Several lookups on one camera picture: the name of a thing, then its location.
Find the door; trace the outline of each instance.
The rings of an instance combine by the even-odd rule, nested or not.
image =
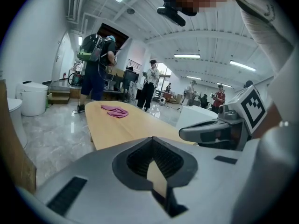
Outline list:
[[[66,39],[67,34],[64,35],[59,48],[58,48],[58,52],[54,61],[54,66],[53,66],[53,70],[52,70],[52,82],[53,81],[58,81],[59,80],[59,76],[60,76],[60,70],[61,70],[61,65],[62,65],[62,60],[65,54],[65,39]]]

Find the person in red shirt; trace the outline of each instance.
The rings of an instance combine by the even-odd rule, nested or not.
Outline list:
[[[219,106],[223,105],[225,102],[225,93],[223,91],[223,85],[218,85],[219,91],[213,96],[214,103],[212,105],[211,111],[218,114],[219,112]]]

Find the backpack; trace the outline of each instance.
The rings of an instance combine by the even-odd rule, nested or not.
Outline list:
[[[101,55],[104,44],[106,41],[110,41],[110,38],[102,38],[98,34],[91,34],[84,38],[82,45],[77,52],[77,58],[84,62],[97,62],[100,58],[107,55]]]

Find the pink cloth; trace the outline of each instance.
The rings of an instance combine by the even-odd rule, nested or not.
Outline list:
[[[129,112],[116,106],[108,106],[108,105],[101,105],[103,110],[108,110],[107,112],[110,116],[117,117],[117,118],[124,118],[129,115]]]

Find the white ceiling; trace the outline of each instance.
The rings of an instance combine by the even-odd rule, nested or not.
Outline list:
[[[153,52],[152,57],[164,62],[179,77],[200,77],[203,84],[216,87],[219,82],[238,90],[247,80],[258,83],[273,75],[269,61],[251,38],[233,1],[195,17],[182,14],[185,27],[157,14],[162,0],[82,1],[78,23],[70,23],[74,33],[84,31],[85,19],[87,33],[97,31],[99,21],[105,22],[145,42]],[[129,7],[135,14],[127,13]],[[201,58],[176,59],[177,53],[199,53]],[[256,72],[230,65],[230,60],[255,68]]]

